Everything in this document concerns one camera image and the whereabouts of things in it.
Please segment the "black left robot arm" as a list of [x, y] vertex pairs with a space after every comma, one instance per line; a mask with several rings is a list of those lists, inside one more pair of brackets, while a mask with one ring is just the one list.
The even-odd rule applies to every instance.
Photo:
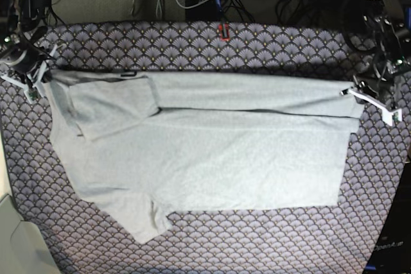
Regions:
[[[352, 41], [360, 34], [349, 21], [350, 13], [364, 23], [363, 33], [372, 47], [362, 49]], [[345, 43], [358, 54], [369, 56], [362, 73], [353, 76], [356, 88], [382, 102], [394, 102], [403, 77], [410, 72], [410, 0], [344, 0], [340, 24]]]

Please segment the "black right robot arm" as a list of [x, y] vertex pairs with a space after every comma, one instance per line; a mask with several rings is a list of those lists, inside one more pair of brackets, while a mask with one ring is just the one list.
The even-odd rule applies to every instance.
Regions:
[[51, 0], [1, 0], [1, 64], [26, 82], [50, 56], [37, 42], [48, 32]]

